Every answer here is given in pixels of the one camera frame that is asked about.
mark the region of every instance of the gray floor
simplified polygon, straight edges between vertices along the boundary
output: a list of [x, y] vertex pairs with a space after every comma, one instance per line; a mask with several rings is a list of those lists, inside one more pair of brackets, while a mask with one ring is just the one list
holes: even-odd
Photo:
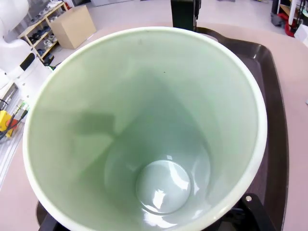
[[[262, 3], [255, 0], [236, 0], [236, 2], [203, 0], [197, 23], [230, 24], [284, 34], [282, 28], [277, 28], [270, 22], [271, 6], [272, 1]], [[138, 22], [172, 21], [170, 0], [133, 0], [99, 7], [88, 3], [87, 7], [97, 30], [123, 24], [133, 25]], [[52, 64], [63, 61], [74, 51], [56, 47], [52, 52], [54, 55]]]

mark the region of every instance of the cable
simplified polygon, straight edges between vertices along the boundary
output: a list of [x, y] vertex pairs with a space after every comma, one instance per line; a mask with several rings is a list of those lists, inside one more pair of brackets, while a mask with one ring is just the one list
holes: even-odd
[[9, 127], [11, 126], [11, 124], [12, 124], [14, 118], [15, 118], [15, 114], [12, 115], [11, 120], [10, 120], [10, 122], [9, 122], [9, 124], [8, 124], [8, 126], [7, 126], [7, 128], [9, 128]]
[[6, 133], [7, 133], [9, 130], [11, 130], [12, 128], [14, 128], [15, 126], [17, 126], [21, 120], [22, 120], [22, 118], [20, 118], [14, 126], [11, 126], [10, 128], [7, 127], [6, 130], [2, 132], [3, 134], [1, 134], [0, 140], [6, 135]]
[[6, 105], [9, 105], [9, 104], [8, 104], [5, 100], [3, 100], [3, 99], [0, 99], [0, 101], [6, 103]]

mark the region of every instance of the cup bottom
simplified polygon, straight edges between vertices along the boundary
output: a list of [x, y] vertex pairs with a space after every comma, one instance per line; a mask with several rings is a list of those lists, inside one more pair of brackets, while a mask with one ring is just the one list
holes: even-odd
[[168, 214], [177, 211], [186, 203], [190, 191], [187, 172], [169, 160], [148, 164], [137, 177], [137, 198], [149, 212]]

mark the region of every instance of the ceramic mug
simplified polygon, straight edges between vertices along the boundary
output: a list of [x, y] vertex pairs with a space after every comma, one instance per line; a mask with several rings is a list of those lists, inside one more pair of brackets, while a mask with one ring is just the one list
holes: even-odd
[[230, 50], [177, 28], [120, 31], [52, 73], [30, 111], [24, 161], [72, 231], [200, 231], [261, 163], [260, 89]]

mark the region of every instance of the tray handle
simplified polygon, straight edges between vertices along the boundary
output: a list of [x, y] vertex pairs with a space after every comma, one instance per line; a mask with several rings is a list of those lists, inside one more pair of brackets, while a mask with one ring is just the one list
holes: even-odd
[[220, 33], [216, 32], [215, 30], [211, 30], [209, 28], [204, 28], [204, 27], [197, 27], [196, 28], [196, 32], [200, 33], [200, 34], [205, 34], [205, 35], [209, 35], [215, 39], [217, 39], [217, 41], [219, 43], [224, 43], [224, 40], [226, 39], [226, 37], [224, 37], [223, 35], [221, 35]]

